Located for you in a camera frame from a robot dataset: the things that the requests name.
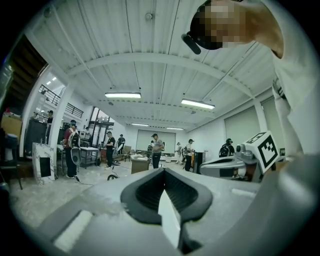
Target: vr headset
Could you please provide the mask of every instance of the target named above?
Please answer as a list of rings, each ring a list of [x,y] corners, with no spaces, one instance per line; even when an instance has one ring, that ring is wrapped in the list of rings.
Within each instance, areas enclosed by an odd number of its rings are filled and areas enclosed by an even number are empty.
[[[204,13],[205,7],[211,6],[210,3],[211,0],[207,0],[198,8],[191,21],[190,31],[181,36],[182,40],[196,55],[201,53],[199,46],[207,50],[217,50],[223,46],[222,42],[212,42],[212,38],[210,36],[205,36],[205,25],[201,23],[201,19],[197,15],[198,13]]]

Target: floor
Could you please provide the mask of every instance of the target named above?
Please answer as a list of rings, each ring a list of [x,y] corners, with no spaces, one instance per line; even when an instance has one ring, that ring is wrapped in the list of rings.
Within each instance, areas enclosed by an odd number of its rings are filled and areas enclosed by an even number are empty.
[[[172,170],[182,171],[183,169],[175,162],[161,161],[160,164]],[[104,182],[112,174],[110,170],[106,171],[105,167],[105,163],[101,163],[100,166],[93,165],[87,169],[80,167],[78,177],[84,184],[95,185]],[[131,162],[121,161],[113,171],[120,177],[131,175]],[[22,180],[23,190],[20,190],[18,181],[12,180],[10,188],[12,209],[24,223],[37,228],[56,209],[91,187],[84,184],[62,175],[59,175],[54,182],[42,186],[38,185],[34,178],[26,178]]]

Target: ceiling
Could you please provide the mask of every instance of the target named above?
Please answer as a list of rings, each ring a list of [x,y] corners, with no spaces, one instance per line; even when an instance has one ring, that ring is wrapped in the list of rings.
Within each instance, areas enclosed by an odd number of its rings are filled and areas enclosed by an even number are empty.
[[[272,54],[258,43],[200,55],[184,44],[181,35],[203,2],[62,0],[25,34],[61,80],[76,83],[117,122],[190,131],[254,99],[274,78]],[[110,100],[109,92],[140,92],[142,99]],[[182,106],[182,99],[215,109]]]

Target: white shirt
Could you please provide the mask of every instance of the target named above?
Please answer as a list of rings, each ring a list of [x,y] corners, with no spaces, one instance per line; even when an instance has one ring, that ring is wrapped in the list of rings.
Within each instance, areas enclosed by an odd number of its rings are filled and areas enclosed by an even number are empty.
[[[286,100],[274,89],[272,91],[282,127],[285,154],[288,160],[292,160],[302,154],[303,150],[295,131],[297,129],[294,129],[288,117],[301,107],[315,87],[320,85],[320,65],[314,46],[291,14],[276,1],[262,2],[273,14],[283,37],[282,58],[272,54],[275,73]]]

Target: white column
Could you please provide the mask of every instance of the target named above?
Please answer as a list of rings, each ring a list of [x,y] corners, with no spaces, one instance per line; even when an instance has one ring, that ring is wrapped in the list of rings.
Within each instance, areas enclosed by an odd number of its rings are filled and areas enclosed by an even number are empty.
[[[259,100],[254,99],[253,101],[254,101],[255,111],[258,116],[260,132],[266,132],[268,131],[268,126],[267,126],[267,120],[266,120],[264,109],[262,108],[261,102]]]
[[[74,92],[75,87],[76,87],[76,83],[74,81],[68,83],[68,85],[66,86],[62,94],[62,97],[59,101],[59,104],[55,110],[51,129],[50,129],[48,144],[53,148],[53,152],[54,152],[53,166],[55,167],[57,166],[57,141],[58,141],[61,120],[64,117],[64,113],[65,113],[68,101],[70,100],[70,97]]]
[[[22,112],[22,128],[21,128],[21,136],[20,136],[20,144],[19,144],[19,156],[22,158],[24,156],[24,146],[25,146],[25,135],[26,130],[29,124],[29,119],[32,117],[33,112],[36,110],[36,107],[39,103],[37,100],[37,96],[40,95],[39,88],[45,82],[44,79],[51,72],[52,67],[47,66],[47,68],[42,72],[39,76],[38,80],[35,82],[29,97],[25,103],[23,112]]]

